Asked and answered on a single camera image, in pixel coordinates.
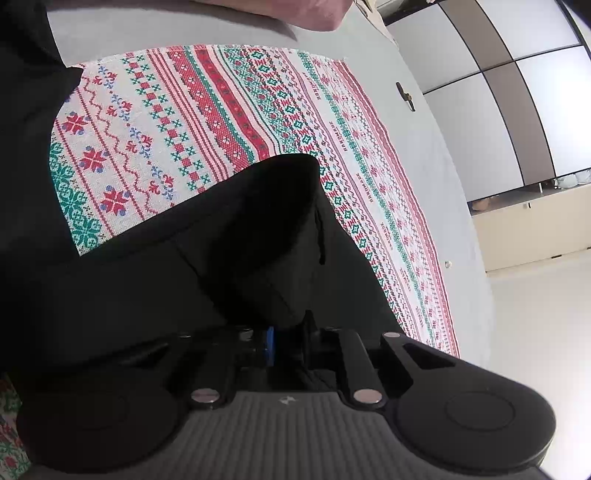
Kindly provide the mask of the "red green patterned blanket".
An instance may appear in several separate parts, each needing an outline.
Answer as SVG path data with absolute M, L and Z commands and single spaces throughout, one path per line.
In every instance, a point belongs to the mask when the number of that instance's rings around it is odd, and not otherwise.
M 437 251 L 387 128 L 342 61 L 293 49 L 176 46 L 77 67 L 50 153 L 70 173 L 67 220 L 85 255 L 266 158 L 314 156 L 339 225 L 372 268 L 398 328 L 459 346 Z M 21 400 L 1 372 L 1 475 L 29 460 Z

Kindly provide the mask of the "small dark object on bed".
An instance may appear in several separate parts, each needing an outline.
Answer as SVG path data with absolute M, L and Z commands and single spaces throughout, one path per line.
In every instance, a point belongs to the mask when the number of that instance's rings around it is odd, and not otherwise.
M 397 87 L 397 90 L 398 90 L 401 98 L 406 102 L 406 104 L 408 105 L 410 110 L 412 112 L 415 112 L 416 107 L 414 105 L 414 100 L 413 100 L 412 95 L 405 90 L 405 88 L 403 87 L 403 85 L 400 82 L 396 83 L 396 87 Z

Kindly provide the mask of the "white panel wardrobe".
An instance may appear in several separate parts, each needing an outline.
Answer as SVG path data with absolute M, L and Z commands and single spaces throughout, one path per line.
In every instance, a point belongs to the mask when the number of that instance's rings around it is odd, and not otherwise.
M 380 9 L 474 202 L 590 166 L 590 22 L 572 1 Z

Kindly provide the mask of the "beige low cabinet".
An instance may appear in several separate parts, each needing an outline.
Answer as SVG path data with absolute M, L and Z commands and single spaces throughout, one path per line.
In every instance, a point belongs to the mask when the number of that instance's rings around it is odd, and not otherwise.
M 579 186 L 473 217 L 488 272 L 590 247 L 590 187 Z

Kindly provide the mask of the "black pants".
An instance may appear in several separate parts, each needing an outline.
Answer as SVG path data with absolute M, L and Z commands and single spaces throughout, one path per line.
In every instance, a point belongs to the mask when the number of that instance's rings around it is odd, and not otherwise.
M 1 372 L 30 460 L 102 473 L 167 441 L 197 388 L 243 368 L 240 333 L 273 331 L 278 390 L 329 391 L 324 327 L 375 346 L 399 325 L 321 186 L 314 156 L 260 161 L 85 255 L 50 131 L 81 73 L 45 6 L 1 5 Z

